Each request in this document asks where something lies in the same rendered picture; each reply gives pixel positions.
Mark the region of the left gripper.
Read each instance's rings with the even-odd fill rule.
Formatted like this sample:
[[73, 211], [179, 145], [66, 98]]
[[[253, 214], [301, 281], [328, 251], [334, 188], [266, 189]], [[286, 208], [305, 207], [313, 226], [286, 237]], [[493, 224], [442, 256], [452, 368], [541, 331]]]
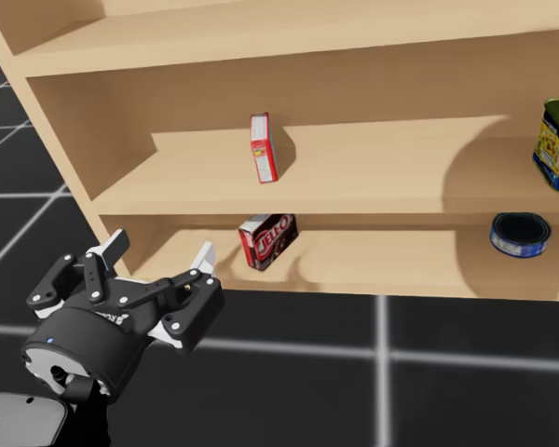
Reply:
[[[190, 353], [224, 307], [210, 241], [191, 267], [173, 278], [151, 283], [107, 280], [107, 274], [116, 274], [114, 266], [129, 247], [127, 232], [118, 229], [104, 244], [80, 256], [64, 254], [26, 299], [36, 315], [49, 316], [23, 344], [23, 364], [59, 396], [64, 386], [54, 379], [54, 366], [94, 379], [115, 403], [152, 341]], [[106, 284], [111, 295], [105, 301]], [[85, 291], [73, 295], [81, 285]]]

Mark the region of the dark red carton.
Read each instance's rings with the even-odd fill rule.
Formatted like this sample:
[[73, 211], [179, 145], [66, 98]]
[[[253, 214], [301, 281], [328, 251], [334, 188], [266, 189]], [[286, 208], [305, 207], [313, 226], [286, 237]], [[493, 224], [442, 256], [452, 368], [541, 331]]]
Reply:
[[249, 267], [265, 271], [298, 237], [294, 214], [255, 214], [239, 227]]

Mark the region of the red and white carton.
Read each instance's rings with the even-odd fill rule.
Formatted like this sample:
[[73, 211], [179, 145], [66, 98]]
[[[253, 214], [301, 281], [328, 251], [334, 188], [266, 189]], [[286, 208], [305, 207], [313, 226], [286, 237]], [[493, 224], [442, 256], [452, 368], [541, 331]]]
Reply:
[[251, 116], [250, 145], [259, 183], [273, 183], [279, 178], [269, 113]]

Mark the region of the pale wooden shelf unit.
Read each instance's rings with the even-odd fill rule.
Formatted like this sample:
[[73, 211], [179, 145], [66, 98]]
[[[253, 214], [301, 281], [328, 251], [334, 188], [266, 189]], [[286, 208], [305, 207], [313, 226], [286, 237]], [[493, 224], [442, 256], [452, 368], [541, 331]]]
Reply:
[[[532, 160], [559, 0], [0, 0], [0, 66], [97, 239], [128, 232], [123, 275], [210, 241], [228, 289], [559, 301]], [[544, 218], [546, 250], [496, 250], [501, 212]], [[279, 213], [299, 235], [257, 271], [239, 227]]]

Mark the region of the blue flat can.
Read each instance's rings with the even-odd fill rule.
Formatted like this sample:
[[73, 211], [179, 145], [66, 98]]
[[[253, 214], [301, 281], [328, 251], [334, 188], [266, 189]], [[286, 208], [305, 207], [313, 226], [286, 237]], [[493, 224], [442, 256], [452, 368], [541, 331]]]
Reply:
[[515, 258], [533, 258], [547, 248], [550, 224], [532, 212], [501, 212], [495, 216], [489, 240], [493, 247]]

